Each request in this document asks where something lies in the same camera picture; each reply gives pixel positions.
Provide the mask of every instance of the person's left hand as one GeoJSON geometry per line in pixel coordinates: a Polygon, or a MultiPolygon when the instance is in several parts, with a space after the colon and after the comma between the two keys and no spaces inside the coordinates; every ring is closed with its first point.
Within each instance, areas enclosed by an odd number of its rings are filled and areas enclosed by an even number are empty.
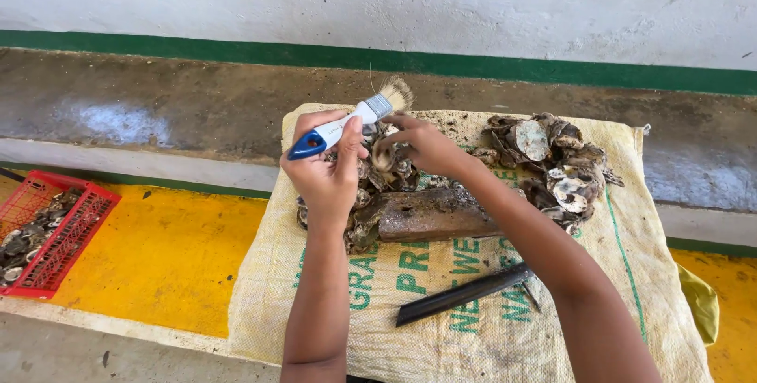
{"type": "MultiPolygon", "coordinates": [[[[322,111],[299,116],[293,142],[315,127],[345,115],[344,111],[322,111]]],[[[334,146],[338,151],[335,163],[324,161],[330,151],[294,161],[287,159],[288,150],[282,154],[279,165],[308,204],[308,227],[346,224],[357,194],[357,159],[368,156],[360,144],[362,140],[363,117],[357,116],[347,121],[341,139],[334,146]]]]}

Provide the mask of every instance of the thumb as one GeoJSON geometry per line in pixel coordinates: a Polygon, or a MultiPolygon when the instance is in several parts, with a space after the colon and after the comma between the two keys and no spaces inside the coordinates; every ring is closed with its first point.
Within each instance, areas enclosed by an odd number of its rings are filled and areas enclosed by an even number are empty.
{"type": "Polygon", "coordinates": [[[339,156],[336,160],[336,177],[343,181],[357,181],[357,152],[363,140],[363,117],[347,120],[339,140],[339,156]]]}

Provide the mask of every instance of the hand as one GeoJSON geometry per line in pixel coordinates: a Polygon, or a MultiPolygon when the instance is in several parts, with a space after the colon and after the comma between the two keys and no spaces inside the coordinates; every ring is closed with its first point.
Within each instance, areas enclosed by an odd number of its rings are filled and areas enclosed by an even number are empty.
{"type": "Polygon", "coordinates": [[[377,147],[407,142],[409,146],[402,148],[400,154],[426,173],[459,180],[469,166],[480,163],[427,121],[402,113],[384,117],[382,121],[398,126],[401,131],[387,136],[377,147]]]}
{"type": "MultiPolygon", "coordinates": [[[[344,111],[323,111],[301,115],[295,126],[294,141],[315,127],[346,114],[344,111]]],[[[279,165],[308,204],[308,226],[325,223],[344,226],[347,223],[347,215],[357,194],[357,157],[368,156],[368,151],[360,144],[362,140],[363,117],[356,116],[347,121],[341,139],[334,146],[339,155],[335,163],[324,161],[332,149],[294,161],[286,158],[288,150],[282,154],[279,165]]]]}

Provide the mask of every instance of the brush bristles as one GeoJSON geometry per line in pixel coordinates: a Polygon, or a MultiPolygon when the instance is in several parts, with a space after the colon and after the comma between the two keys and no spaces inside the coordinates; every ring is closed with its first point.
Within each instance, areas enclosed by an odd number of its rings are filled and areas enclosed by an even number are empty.
{"type": "Polygon", "coordinates": [[[389,101],[393,111],[410,109],[412,101],[415,98],[412,96],[410,87],[405,83],[405,80],[397,75],[384,80],[378,92],[389,101]]]}

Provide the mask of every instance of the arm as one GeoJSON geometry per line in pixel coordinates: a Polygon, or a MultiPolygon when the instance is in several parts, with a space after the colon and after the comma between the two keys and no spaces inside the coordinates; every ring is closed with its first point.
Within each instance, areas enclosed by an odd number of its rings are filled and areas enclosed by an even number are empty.
{"type": "MultiPolygon", "coordinates": [[[[345,115],[340,111],[303,115],[295,139],[345,115]]],[[[368,155],[360,146],[360,120],[355,117],[345,125],[336,163],[325,162],[325,154],[289,161],[284,153],[279,161],[308,204],[308,239],[286,327],[281,381],[344,381],[347,374],[350,300],[342,234],[355,203],[357,157],[368,155]]]]}
{"type": "Polygon", "coordinates": [[[462,183],[544,282],[576,381],[662,381],[615,286],[570,235],[434,126],[409,116],[384,121],[405,128],[384,142],[408,142],[403,153],[416,166],[462,183]]]}

